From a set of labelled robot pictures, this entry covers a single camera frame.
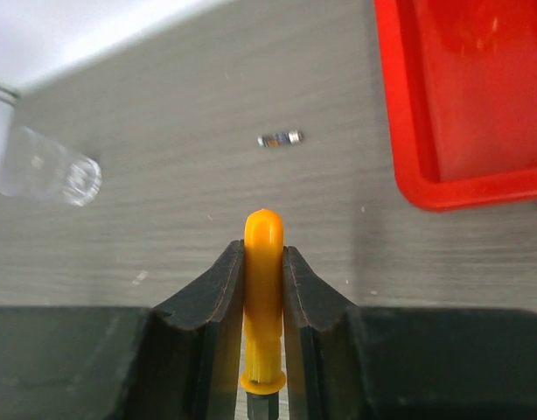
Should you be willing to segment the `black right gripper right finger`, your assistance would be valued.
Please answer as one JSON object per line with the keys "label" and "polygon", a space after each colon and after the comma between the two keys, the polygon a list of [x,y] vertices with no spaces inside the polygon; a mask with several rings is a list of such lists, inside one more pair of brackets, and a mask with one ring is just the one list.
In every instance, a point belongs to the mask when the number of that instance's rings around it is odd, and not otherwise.
{"label": "black right gripper right finger", "polygon": [[537,312],[361,306],[283,257],[293,419],[537,419]]}

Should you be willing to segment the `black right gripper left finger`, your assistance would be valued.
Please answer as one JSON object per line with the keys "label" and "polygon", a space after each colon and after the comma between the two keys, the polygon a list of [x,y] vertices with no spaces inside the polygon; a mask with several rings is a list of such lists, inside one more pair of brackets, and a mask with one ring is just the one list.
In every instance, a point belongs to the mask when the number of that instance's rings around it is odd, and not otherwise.
{"label": "black right gripper left finger", "polygon": [[0,419],[231,419],[244,246],[152,308],[0,306]]}

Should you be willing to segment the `yellow handled screwdriver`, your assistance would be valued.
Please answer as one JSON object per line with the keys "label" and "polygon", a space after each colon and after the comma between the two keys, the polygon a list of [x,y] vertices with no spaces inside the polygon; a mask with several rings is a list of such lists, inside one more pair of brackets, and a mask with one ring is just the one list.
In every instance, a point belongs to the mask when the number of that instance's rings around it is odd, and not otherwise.
{"label": "yellow handled screwdriver", "polygon": [[261,209],[244,230],[245,365],[241,386],[249,419],[277,419],[282,371],[282,255],[284,228],[274,211]]}

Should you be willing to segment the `clear plastic cup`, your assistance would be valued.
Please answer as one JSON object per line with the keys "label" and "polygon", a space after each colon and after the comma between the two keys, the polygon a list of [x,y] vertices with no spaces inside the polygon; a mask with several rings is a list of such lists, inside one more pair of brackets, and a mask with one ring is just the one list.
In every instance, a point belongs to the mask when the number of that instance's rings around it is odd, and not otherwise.
{"label": "clear plastic cup", "polygon": [[2,195],[83,207],[101,183],[92,158],[27,127],[11,131],[0,166]]}

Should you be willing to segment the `red plastic tray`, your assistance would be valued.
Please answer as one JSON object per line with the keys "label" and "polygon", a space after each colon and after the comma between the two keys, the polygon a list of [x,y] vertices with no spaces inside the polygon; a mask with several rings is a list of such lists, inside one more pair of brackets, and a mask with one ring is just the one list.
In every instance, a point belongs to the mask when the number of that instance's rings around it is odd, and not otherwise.
{"label": "red plastic tray", "polygon": [[537,1],[378,1],[394,176],[428,211],[537,200]]}

